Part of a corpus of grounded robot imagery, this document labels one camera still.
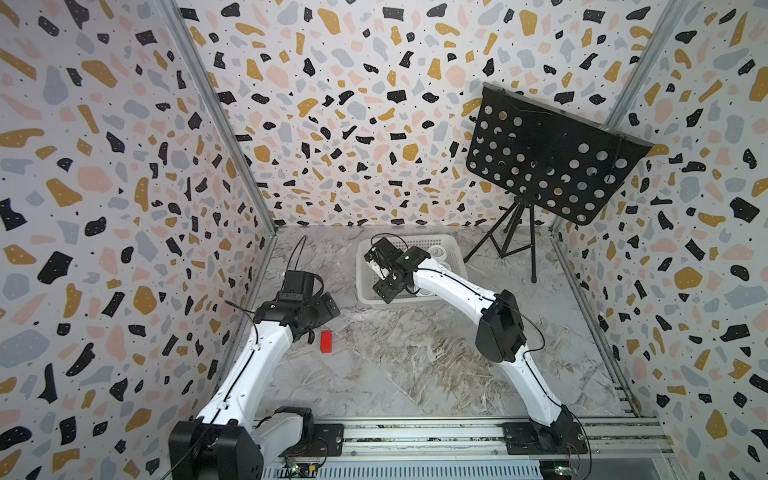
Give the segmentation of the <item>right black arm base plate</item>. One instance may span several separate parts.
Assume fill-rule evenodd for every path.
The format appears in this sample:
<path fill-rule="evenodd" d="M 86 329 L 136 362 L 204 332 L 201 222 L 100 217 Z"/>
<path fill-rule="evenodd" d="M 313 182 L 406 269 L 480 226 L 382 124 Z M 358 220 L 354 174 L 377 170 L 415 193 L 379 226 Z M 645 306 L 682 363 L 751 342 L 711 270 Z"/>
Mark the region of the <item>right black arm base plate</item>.
<path fill-rule="evenodd" d="M 586 437 L 574 421 L 556 427 L 545 427 L 530 421 L 506 422 L 501 428 L 508 455 L 588 453 Z"/>

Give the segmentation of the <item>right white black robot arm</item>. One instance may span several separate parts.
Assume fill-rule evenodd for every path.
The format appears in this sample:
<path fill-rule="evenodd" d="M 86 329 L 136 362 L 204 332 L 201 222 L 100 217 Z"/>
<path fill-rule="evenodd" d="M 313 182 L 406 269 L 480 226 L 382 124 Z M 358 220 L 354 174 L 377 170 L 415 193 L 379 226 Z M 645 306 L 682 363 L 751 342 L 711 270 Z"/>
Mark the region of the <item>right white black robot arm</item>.
<path fill-rule="evenodd" d="M 533 442 L 544 453 L 585 452 L 583 425 L 549 388 L 536 366 L 524 333 L 515 296 L 484 289 L 448 270 L 417 246 L 397 248 L 389 239 L 371 243 L 363 259 L 379 279 L 373 291 L 390 304 L 403 291 L 426 291 L 446 301 L 476 326 L 475 347 L 498 364 L 520 395 L 533 431 Z"/>

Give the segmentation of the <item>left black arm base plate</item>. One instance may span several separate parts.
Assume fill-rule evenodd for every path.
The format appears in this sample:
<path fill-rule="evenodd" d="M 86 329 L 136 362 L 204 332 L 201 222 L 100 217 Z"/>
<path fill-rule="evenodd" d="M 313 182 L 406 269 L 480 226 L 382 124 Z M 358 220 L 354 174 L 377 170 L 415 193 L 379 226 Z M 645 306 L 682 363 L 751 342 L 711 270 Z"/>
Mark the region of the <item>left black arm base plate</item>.
<path fill-rule="evenodd" d="M 340 457 L 344 442 L 343 423 L 315 424 L 309 436 L 303 436 L 298 444 L 286 449 L 286 457 Z"/>

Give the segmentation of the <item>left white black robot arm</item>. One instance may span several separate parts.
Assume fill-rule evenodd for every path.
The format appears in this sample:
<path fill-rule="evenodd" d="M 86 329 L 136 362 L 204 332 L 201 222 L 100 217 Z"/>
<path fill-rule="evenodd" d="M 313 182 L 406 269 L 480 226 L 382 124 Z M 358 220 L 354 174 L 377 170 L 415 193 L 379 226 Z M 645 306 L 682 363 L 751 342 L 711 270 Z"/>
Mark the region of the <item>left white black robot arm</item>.
<path fill-rule="evenodd" d="M 168 439 L 170 479 L 259 479 L 285 456 L 326 456 L 308 407 L 282 406 L 264 418 L 257 410 L 290 347 L 309 340 L 340 311 L 323 279 L 289 270 L 271 300 L 246 310 L 245 347 L 212 399 L 192 420 L 178 422 Z"/>

